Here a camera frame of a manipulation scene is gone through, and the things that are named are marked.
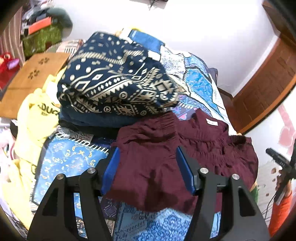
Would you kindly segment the white sliding wardrobe door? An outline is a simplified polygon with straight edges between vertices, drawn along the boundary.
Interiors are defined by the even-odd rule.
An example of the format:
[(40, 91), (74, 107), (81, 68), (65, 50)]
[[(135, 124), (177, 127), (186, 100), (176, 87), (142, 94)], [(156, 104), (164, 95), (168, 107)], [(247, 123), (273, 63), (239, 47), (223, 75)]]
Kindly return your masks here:
[(295, 89), (246, 136), (252, 139), (259, 160), (257, 204), (259, 209), (264, 211), (275, 193), (276, 176), (280, 169), (265, 151), (272, 148), (287, 159), (291, 158), (295, 140)]

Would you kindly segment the brown wooden door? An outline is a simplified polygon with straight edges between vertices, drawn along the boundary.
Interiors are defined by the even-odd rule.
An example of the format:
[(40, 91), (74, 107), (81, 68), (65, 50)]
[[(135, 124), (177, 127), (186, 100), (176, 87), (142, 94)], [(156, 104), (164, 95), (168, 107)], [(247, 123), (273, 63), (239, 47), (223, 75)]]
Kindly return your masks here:
[(271, 1), (264, 1), (262, 6), (280, 35), (259, 69), (232, 99), (239, 133), (258, 125), (295, 86), (295, 37)]

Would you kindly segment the green patterned storage box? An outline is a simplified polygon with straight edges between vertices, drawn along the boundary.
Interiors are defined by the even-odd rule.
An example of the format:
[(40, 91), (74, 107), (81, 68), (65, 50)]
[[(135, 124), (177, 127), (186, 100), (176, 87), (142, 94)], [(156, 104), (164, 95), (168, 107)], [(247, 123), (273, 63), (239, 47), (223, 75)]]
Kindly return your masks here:
[(50, 25), (23, 38), (23, 52), (25, 57), (45, 52), (54, 44), (61, 42), (62, 31), (57, 25)]

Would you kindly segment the red plush toy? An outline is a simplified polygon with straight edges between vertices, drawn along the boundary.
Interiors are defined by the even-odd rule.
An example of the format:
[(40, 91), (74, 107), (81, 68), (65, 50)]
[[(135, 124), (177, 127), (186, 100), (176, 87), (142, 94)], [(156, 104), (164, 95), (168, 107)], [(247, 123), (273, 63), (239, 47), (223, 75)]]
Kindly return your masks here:
[(1, 54), (0, 87), (3, 90), (20, 69), (20, 59), (14, 58), (11, 53)]

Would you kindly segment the maroon button shirt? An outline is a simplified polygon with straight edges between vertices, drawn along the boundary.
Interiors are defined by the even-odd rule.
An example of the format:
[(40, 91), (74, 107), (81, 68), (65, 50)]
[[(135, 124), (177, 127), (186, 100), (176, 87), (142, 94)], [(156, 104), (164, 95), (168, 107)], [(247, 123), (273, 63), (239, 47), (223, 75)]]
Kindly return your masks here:
[(257, 179), (251, 138), (230, 135), (225, 122), (200, 109), (189, 120), (169, 111), (125, 126), (113, 146), (120, 161), (107, 197), (142, 211), (193, 213), (201, 168), (225, 177), (238, 174), (247, 189)]

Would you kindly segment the striped red curtain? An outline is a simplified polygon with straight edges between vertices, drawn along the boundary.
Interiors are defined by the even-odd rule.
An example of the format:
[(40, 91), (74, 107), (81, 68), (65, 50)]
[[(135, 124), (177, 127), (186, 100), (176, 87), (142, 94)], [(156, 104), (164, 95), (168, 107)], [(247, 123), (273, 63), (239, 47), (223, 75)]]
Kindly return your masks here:
[(21, 67), (25, 62), (21, 41), (22, 11), (23, 7), (20, 7), (1, 34), (1, 54), (10, 53), (13, 58), (20, 60)]

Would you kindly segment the yellow printed t-shirt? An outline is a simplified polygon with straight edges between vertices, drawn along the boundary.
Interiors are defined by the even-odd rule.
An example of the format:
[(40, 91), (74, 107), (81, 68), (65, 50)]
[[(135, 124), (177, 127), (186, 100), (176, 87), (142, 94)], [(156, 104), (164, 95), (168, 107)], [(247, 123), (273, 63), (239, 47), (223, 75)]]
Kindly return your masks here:
[(8, 167), (3, 194), (9, 208), (26, 229), (34, 217), (30, 195), (41, 150), (58, 126), (57, 84), (64, 73), (65, 69), (62, 69), (56, 76), (49, 75), (44, 86), (30, 93), (18, 110), (18, 133), (13, 148), (17, 158)]

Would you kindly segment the grey green pillow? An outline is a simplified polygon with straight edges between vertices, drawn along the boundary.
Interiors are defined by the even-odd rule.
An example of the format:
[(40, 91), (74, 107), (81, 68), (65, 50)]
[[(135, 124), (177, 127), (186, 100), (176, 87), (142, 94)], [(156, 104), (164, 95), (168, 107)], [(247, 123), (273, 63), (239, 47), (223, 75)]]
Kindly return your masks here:
[(52, 8), (51, 9), (51, 15), (58, 20), (58, 22), (61, 24), (64, 28), (71, 28), (73, 26), (73, 23), (67, 14), (67, 12), (62, 8)]

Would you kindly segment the orange box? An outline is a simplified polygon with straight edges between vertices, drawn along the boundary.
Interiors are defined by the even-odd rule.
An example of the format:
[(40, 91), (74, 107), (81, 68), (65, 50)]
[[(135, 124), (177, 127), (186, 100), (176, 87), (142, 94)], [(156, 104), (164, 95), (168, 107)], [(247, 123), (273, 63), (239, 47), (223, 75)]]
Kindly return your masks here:
[(50, 26), (51, 22), (52, 22), (52, 20), (51, 20), (51, 17), (49, 16), (49, 17), (46, 17), (46, 18), (44, 18), (42, 20), (39, 20), (39, 21), (33, 23), (28, 28), (28, 34), (29, 35), (33, 34), (33, 33), (37, 32), (37, 31), (39, 31), (39, 30), (41, 30), (41, 29), (43, 29), (45, 27)]

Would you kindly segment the navy patterned folded garment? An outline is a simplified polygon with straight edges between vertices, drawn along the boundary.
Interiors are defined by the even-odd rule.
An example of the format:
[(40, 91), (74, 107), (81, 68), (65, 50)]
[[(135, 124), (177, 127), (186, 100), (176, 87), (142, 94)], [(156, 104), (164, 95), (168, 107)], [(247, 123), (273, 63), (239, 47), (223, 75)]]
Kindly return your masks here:
[(58, 82), (62, 107), (78, 113), (145, 116), (177, 105), (175, 82), (147, 48), (95, 32)]

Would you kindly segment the blue patchwork quilt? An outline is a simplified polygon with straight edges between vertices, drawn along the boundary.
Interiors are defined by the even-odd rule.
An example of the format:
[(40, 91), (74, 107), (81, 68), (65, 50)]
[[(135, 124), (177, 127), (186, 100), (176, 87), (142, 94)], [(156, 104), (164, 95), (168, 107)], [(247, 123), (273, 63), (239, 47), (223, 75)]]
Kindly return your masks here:
[(171, 112), (176, 82), (141, 44), (95, 32), (70, 59), (58, 82), (60, 114), (92, 134), (116, 132), (107, 157), (79, 176), (59, 174), (44, 195), (28, 240), (81, 240), (74, 217), (80, 194), (88, 240), (111, 240), (98, 198), (109, 194), (139, 209), (188, 210), (193, 197), (176, 161), (179, 146), (196, 154), (229, 136), (227, 123), (196, 110), (189, 120)]

